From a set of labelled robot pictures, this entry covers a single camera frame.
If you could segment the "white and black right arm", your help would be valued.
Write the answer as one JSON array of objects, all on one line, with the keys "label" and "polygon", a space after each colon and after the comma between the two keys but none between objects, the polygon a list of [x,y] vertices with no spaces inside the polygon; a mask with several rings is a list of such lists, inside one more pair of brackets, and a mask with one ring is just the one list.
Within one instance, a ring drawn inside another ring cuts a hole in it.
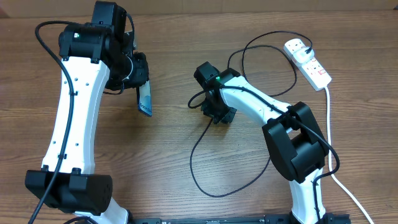
[{"label": "white and black right arm", "polygon": [[272,163],[289,181],[294,221],[324,223],[319,185],[331,146],[311,109],[303,102],[290,105],[266,95],[232,68],[221,72],[205,62],[193,76],[206,95],[198,106],[212,122],[231,123],[240,111],[261,126]]}]

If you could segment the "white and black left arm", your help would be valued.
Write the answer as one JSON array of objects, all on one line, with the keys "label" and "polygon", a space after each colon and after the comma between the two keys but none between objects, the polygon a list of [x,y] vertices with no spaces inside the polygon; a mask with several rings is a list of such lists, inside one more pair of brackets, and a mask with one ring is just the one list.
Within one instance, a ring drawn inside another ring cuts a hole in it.
[{"label": "white and black left arm", "polygon": [[62,70],[55,126],[39,170],[25,186],[39,205],[73,214],[78,223],[132,223],[132,213],[113,199],[113,180],[95,173],[94,141],[103,95],[133,88],[138,110],[152,115],[149,66],[136,51],[132,17],[115,2],[97,1],[90,22],[65,22],[59,53]]}]

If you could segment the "Samsung Galaxy smartphone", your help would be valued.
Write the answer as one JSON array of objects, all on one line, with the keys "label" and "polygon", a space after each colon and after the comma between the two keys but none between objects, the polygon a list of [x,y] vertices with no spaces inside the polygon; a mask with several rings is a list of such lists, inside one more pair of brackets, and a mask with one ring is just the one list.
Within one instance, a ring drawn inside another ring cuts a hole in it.
[{"label": "Samsung Galaxy smartphone", "polygon": [[146,81],[140,87],[137,87],[137,108],[144,115],[152,116],[152,98],[150,92],[150,81]]}]

